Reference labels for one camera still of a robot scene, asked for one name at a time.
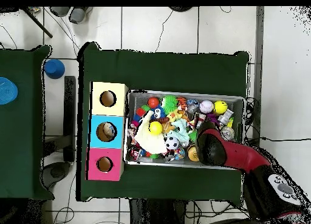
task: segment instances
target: green felt mat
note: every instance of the green felt mat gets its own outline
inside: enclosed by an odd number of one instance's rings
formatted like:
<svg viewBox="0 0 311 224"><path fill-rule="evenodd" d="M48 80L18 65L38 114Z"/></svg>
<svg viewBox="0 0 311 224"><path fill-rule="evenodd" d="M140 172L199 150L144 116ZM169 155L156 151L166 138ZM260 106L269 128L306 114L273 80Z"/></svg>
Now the green felt mat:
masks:
<svg viewBox="0 0 311 224"><path fill-rule="evenodd" d="M81 177L77 179L78 198L219 199L240 204L239 171L125 165L119 182L104 182L85 180L85 158L90 81L124 83L130 89L245 97L248 53L184 55L99 51L96 43L91 42L79 51L78 59L78 113L83 116L83 124L81 116L78 117L78 147L82 144L81 157L77 155L77 174Z"/></svg>
<svg viewBox="0 0 311 224"><path fill-rule="evenodd" d="M52 199L40 181L43 154L42 64L49 46L33 51L0 50L0 76L18 96L0 105L0 197Z"/></svg>

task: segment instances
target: toy block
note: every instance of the toy block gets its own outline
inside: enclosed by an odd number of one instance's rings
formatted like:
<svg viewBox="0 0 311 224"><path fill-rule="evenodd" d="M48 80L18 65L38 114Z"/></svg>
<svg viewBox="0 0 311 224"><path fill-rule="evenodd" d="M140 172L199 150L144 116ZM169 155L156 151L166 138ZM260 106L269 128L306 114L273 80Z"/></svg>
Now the toy block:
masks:
<svg viewBox="0 0 311 224"><path fill-rule="evenodd" d="M119 181L123 172L122 155L122 149L90 148L86 179Z"/></svg>
<svg viewBox="0 0 311 224"><path fill-rule="evenodd" d="M124 116L128 87L120 83L91 82L92 114Z"/></svg>
<svg viewBox="0 0 311 224"><path fill-rule="evenodd" d="M92 115L90 148L122 149L124 138L124 119L124 117L119 116ZM101 134L103 134L102 123L110 123L113 126L114 138L111 141L105 141L101 138Z"/></svg>

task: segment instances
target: red ball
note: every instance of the red ball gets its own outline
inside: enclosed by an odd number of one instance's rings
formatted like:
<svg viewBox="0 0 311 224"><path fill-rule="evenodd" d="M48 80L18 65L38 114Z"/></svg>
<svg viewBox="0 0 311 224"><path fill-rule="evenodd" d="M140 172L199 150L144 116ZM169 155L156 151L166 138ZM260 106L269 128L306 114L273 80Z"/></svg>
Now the red ball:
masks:
<svg viewBox="0 0 311 224"><path fill-rule="evenodd" d="M159 99L156 97L149 98L148 105L150 108L156 108L159 105Z"/></svg>

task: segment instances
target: black stand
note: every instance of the black stand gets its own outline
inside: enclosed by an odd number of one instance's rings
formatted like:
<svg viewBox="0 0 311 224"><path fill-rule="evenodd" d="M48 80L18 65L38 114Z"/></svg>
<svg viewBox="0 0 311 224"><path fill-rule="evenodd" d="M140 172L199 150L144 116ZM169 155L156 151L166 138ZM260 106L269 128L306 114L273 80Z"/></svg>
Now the black stand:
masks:
<svg viewBox="0 0 311 224"><path fill-rule="evenodd" d="M47 29L36 19L36 17L32 15L28 8L22 7L21 9L30 17L30 19L32 19L39 26L39 28L44 31L45 34L47 34L50 38L53 37L52 34L47 31Z"/></svg>

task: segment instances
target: blue cup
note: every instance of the blue cup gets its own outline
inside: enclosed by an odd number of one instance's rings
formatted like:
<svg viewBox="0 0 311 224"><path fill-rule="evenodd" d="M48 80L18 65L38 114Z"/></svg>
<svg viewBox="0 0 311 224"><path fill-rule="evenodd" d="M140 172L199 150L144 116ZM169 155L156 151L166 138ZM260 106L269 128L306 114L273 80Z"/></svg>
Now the blue cup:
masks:
<svg viewBox="0 0 311 224"><path fill-rule="evenodd" d="M61 78L65 73L64 64L58 59L50 59L44 65L44 71L50 78L57 79Z"/></svg>
<svg viewBox="0 0 311 224"><path fill-rule="evenodd" d="M18 89L7 78L0 77L0 104L12 102L18 94Z"/></svg>

